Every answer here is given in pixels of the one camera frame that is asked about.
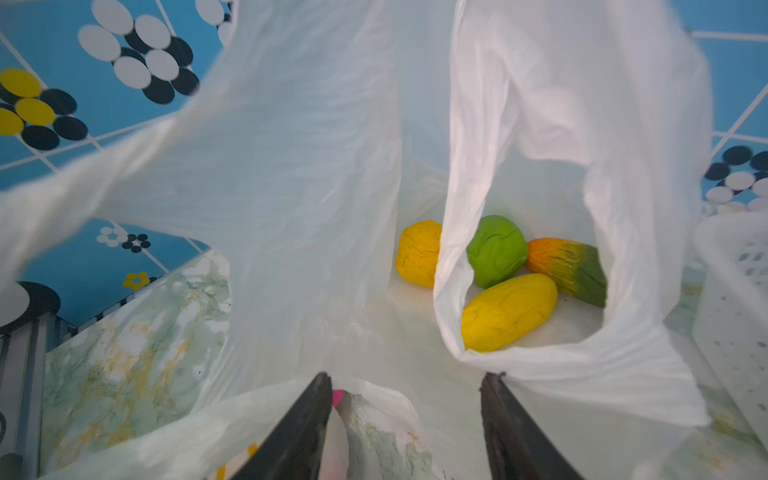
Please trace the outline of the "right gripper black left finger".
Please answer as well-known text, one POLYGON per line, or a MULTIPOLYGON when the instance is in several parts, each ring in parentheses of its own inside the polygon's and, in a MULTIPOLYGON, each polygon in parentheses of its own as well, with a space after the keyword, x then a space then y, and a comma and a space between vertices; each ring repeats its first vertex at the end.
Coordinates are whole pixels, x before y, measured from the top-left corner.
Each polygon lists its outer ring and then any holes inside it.
POLYGON ((231 479, 316 480, 331 409, 331 378, 320 372, 231 479))

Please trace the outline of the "orange green mango fruit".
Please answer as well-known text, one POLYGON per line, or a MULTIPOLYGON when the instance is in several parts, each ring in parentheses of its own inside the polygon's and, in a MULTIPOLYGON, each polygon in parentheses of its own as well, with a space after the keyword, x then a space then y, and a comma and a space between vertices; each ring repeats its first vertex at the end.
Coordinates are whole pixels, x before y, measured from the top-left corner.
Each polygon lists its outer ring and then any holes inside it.
POLYGON ((588 244, 558 238, 528 242, 526 268, 548 276, 558 289, 598 308, 607 298, 607 278, 599 251, 588 244))

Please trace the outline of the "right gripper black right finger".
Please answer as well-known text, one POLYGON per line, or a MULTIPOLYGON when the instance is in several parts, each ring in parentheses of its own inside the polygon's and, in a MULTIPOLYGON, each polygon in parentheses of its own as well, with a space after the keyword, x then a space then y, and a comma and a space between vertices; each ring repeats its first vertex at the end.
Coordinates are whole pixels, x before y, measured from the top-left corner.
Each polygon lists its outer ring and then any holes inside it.
POLYGON ((502 375, 486 374, 480 395, 493 480, 582 480, 509 390, 502 375))

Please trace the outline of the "translucent white plastic bag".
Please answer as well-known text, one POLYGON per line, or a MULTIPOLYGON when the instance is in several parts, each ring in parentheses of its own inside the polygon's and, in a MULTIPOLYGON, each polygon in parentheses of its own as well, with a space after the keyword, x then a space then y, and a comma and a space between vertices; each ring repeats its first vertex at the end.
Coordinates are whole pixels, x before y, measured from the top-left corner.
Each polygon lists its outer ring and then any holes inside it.
POLYGON ((177 114, 1 196, 1 281, 93 218, 229 262, 226 342, 193 411, 54 472, 193 479, 266 436, 326 372, 488 475, 478 386, 521 388, 594 479, 643 479, 706 403, 664 320, 710 147, 707 62, 665 1, 241 1, 177 114), (488 207, 594 241, 608 278, 583 340, 467 350, 466 249, 488 207), (442 226, 434 287, 402 232, 442 226))

